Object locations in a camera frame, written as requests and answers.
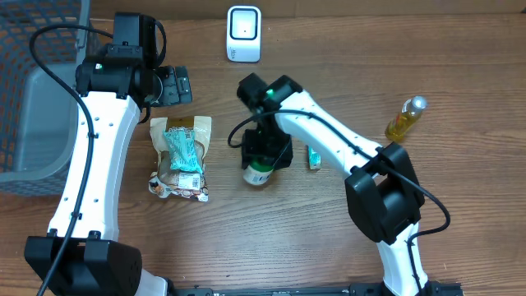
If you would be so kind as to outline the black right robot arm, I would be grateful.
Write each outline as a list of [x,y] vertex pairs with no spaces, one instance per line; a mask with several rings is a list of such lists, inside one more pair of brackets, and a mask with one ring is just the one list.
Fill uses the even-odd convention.
[[291,164],[292,139],[304,142],[342,175],[348,213],[378,247],[384,293],[427,294],[416,239],[424,196],[406,150],[353,132],[288,76],[266,84],[252,73],[239,82],[237,96],[256,123],[238,144],[244,180],[265,184],[275,170]]

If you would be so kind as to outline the yellow oil bottle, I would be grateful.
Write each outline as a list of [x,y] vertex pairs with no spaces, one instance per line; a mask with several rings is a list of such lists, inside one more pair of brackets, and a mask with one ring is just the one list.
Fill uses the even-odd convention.
[[411,126],[422,116],[427,106],[427,99],[420,95],[406,100],[401,111],[388,123],[385,136],[390,141],[401,142]]

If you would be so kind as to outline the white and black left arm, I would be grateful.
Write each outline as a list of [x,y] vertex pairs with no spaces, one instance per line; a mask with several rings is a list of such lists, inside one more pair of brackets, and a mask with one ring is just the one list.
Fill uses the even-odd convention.
[[40,58],[40,68],[72,95],[79,116],[62,200],[45,236],[30,236],[25,259],[55,295],[175,295],[167,278],[142,265],[139,249],[118,241],[118,198],[132,133],[145,98],[155,106],[191,102],[185,67],[145,60],[138,46],[112,45],[77,68],[71,88]]

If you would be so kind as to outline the brown snack bag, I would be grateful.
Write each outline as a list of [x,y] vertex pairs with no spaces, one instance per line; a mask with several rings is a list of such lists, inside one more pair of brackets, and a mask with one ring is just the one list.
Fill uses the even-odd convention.
[[158,154],[158,168],[149,180],[151,193],[163,199],[209,200],[205,157],[211,131],[212,118],[206,116],[150,120],[150,137]]

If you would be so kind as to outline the green lid jar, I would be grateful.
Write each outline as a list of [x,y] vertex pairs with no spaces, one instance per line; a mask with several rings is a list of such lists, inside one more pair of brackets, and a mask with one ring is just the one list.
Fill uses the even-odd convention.
[[272,166],[261,164],[256,160],[253,160],[244,170],[243,179],[254,186],[260,186],[265,184],[273,173],[274,168]]

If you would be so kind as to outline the tissue pack white green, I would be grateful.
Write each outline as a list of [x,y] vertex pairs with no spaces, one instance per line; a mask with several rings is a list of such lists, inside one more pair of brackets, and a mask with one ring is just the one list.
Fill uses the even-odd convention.
[[307,147],[309,169],[317,170],[321,168],[321,156],[315,152],[311,146]]

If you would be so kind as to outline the teal snack packet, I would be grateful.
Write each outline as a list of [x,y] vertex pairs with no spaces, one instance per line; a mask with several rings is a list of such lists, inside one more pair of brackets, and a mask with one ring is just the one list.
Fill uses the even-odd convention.
[[203,173],[199,163],[195,133],[186,127],[171,127],[164,132],[168,144],[170,169],[188,173]]

